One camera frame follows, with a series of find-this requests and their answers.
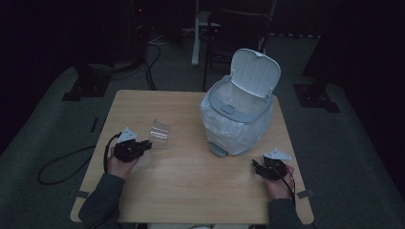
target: dark background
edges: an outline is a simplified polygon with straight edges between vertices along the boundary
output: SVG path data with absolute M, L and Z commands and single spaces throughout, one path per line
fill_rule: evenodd
M 1 153 L 54 79 L 77 58 L 106 65 L 141 58 L 137 41 L 128 46 L 128 36 L 140 31 L 129 26 L 154 27 L 181 42 L 181 28 L 194 25 L 194 1 L 186 0 L 1 4 Z M 214 4 L 202 0 L 201 6 Z M 395 1 L 279 0 L 273 25 L 277 35 L 322 36 L 304 75 L 345 90 L 403 197 L 404 10 Z

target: gray sleeve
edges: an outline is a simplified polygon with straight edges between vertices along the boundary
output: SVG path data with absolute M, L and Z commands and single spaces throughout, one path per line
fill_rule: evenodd
M 85 228 L 121 228 L 119 199 L 125 181 L 113 175 L 103 175 L 96 189 L 87 197 L 78 217 Z
M 298 218 L 292 201 L 280 198 L 271 201 L 268 205 L 270 229 L 303 229 L 304 225 Z

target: clear plastic cup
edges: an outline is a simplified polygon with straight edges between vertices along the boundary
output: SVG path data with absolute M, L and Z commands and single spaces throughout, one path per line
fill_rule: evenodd
M 152 149 L 163 150 L 167 148 L 170 129 L 170 126 L 158 122 L 156 119 L 153 121 L 151 134 L 149 136 L 149 140 L 153 142 Z

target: dark floor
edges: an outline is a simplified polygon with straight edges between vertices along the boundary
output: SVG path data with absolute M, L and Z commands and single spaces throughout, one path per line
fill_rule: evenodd
M 182 45 L 157 40 L 161 55 L 152 74 L 158 90 L 200 92 L 203 62 L 191 66 L 192 35 Z M 302 108 L 293 83 L 310 83 L 301 75 L 316 45 L 312 38 L 272 37 L 266 54 L 282 69 L 274 92 L 278 96 L 291 142 L 300 164 L 306 187 L 315 194 L 310 198 L 315 222 L 322 228 L 405 228 L 405 203 L 395 189 L 372 143 L 357 119 L 344 91 L 333 85 L 327 92 L 341 113 L 326 109 Z M 204 43 L 200 59 L 204 57 Z M 157 56 L 148 48 L 149 62 Z M 209 71 L 212 85 L 228 71 L 215 65 Z M 0 157 L 0 216 L 5 228 L 80 228 L 71 222 L 70 211 L 75 192 L 85 169 L 68 181 L 43 186 L 36 180 L 47 161 L 94 145 L 101 126 L 95 118 L 108 114 L 114 95 L 121 89 L 148 90 L 143 72 L 115 74 L 104 97 L 83 97 L 62 102 L 77 74 L 73 68 L 60 75 L 38 104 L 29 121 Z M 83 152 L 51 167 L 44 178 L 58 179 L 91 155 Z

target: wooden table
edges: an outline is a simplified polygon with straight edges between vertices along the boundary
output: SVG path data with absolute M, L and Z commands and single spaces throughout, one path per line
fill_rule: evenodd
M 245 155 L 217 157 L 209 151 L 200 118 L 204 93 L 119 91 L 108 114 L 93 158 L 80 187 L 93 192 L 103 174 L 108 140 L 125 127 L 149 138 L 153 120 L 171 126 L 168 148 L 145 153 L 126 182 L 119 205 L 122 222 L 156 223 L 267 223 L 268 193 L 255 174 L 251 159 L 275 148 L 289 154 L 295 168 L 296 192 L 305 190 L 285 121 L 274 97 L 271 124 Z M 84 198 L 76 198 L 71 219 Z M 307 198 L 297 198 L 297 212 L 305 224 L 313 222 Z

